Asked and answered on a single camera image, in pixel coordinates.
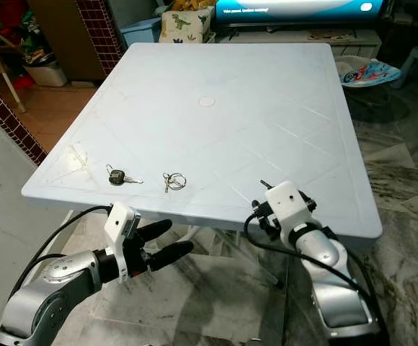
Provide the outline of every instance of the television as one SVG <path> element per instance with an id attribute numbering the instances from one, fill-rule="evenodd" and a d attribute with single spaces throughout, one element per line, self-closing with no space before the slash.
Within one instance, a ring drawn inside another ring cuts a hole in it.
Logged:
<path id="1" fill-rule="evenodd" d="M 372 22 L 383 0 L 218 0 L 222 26 L 307 25 Z"/>

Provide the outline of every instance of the key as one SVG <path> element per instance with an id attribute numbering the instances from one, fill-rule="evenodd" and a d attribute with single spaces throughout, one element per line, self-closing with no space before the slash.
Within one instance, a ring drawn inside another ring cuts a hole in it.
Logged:
<path id="1" fill-rule="evenodd" d="M 164 193 L 168 193 L 169 189 L 181 190 L 187 184 L 187 178 L 185 178 L 180 173 L 172 173 L 172 174 L 163 173 L 163 178 L 164 178 L 164 184 L 166 184 L 166 187 L 164 188 Z"/>
<path id="2" fill-rule="evenodd" d="M 136 183 L 136 184 L 143 184 L 143 180 L 134 179 L 131 177 L 127 177 L 124 171 L 120 169 L 113 169 L 108 172 L 110 174 L 108 181 L 111 185 L 120 186 L 125 182 Z"/>

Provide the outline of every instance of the blue container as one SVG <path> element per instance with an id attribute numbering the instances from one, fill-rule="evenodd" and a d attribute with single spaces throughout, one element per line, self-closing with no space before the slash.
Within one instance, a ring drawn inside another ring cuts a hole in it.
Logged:
<path id="1" fill-rule="evenodd" d="M 161 18 L 142 20 L 120 31 L 128 47 L 136 42 L 158 42 L 161 34 Z"/>

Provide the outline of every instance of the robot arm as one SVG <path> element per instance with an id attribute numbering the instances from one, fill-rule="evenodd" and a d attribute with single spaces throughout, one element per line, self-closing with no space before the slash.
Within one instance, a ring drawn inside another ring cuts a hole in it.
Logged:
<path id="1" fill-rule="evenodd" d="M 159 221 L 137 229 L 140 214 L 115 203 L 105 224 L 108 248 L 85 251 L 50 263 L 38 279 L 18 290 L 4 309 L 0 345 L 50 345 L 70 311 L 115 278 L 159 270 L 190 252 L 193 244 L 182 241 L 156 254 L 143 250 L 146 241 L 167 231 L 172 223 Z"/>
<path id="2" fill-rule="evenodd" d="M 315 202 L 291 182 L 269 187 L 267 202 L 253 202 L 254 214 L 271 239 L 280 237 L 286 248 L 337 270 L 351 278 L 347 269 L 347 250 L 326 234 L 330 229 L 312 218 Z M 378 319 L 360 292 L 327 269 L 302 259 L 313 285 L 312 299 L 323 328 L 331 342 L 355 338 L 366 339 L 381 331 Z"/>

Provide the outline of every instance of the dinosaur print box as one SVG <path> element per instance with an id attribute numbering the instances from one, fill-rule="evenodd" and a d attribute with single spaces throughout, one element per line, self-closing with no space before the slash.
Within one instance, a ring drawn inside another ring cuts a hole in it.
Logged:
<path id="1" fill-rule="evenodd" d="M 168 11 L 162 14 L 160 43 L 206 43 L 214 7 L 197 11 Z"/>

